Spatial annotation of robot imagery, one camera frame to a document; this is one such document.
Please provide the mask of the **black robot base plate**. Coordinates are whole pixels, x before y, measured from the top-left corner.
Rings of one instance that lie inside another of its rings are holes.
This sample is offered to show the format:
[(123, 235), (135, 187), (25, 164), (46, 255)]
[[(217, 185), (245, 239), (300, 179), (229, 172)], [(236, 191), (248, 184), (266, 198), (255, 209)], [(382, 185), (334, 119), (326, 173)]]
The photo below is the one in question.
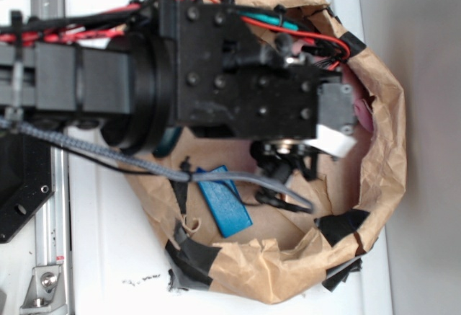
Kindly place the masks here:
[(1, 138), (1, 243), (10, 242), (53, 194), (51, 147), (32, 137)]

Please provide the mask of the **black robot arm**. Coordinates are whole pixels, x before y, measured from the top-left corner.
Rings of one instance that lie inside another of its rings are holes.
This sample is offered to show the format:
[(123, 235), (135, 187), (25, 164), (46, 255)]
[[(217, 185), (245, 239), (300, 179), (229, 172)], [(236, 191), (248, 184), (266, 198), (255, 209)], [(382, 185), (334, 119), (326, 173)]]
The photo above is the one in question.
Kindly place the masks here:
[(315, 61), (336, 38), (233, 0), (147, 0), (101, 14), (1, 28), (1, 114), (47, 130), (98, 128), (126, 154), (168, 155), (182, 128), (251, 142), (270, 177), (354, 147), (352, 88)]

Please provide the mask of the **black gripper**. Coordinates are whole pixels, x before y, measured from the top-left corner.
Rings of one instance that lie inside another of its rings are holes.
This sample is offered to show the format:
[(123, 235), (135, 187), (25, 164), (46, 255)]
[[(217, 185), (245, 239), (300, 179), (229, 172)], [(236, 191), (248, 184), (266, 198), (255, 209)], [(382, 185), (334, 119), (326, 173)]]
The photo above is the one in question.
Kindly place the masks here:
[(160, 0), (158, 34), (171, 47), (170, 127), (250, 141), (270, 177), (299, 169), (312, 179), (319, 154), (355, 146), (343, 40), (269, 10), (198, 0)]

